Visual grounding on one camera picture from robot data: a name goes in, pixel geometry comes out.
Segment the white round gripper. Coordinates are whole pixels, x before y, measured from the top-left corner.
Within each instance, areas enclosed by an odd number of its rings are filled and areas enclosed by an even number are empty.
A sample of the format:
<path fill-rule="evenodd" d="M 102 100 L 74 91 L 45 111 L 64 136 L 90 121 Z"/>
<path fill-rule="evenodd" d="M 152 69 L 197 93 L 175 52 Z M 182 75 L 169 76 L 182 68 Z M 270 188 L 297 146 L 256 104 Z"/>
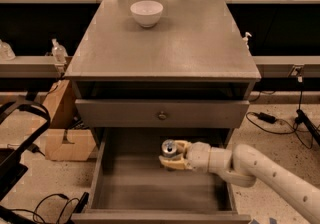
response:
<path fill-rule="evenodd" d="M 167 168 L 174 170 L 192 170 L 207 172 L 209 168 L 209 157 L 211 146 L 203 142 L 191 143 L 186 140 L 176 140 L 176 152 L 182 155 L 173 158 L 160 156 L 160 163 Z"/>

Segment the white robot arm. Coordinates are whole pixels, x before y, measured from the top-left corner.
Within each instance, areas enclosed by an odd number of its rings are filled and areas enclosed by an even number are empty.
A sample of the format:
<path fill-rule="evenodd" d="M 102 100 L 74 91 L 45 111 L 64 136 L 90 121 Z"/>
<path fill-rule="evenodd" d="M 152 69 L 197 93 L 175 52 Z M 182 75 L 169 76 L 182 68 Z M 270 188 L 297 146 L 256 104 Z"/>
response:
<path fill-rule="evenodd" d="M 310 224 L 320 224 L 320 190 L 249 145 L 228 150 L 203 142 L 168 139 L 161 150 L 160 163 L 169 169 L 213 173 L 240 187 L 251 187 L 259 179 Z"/>

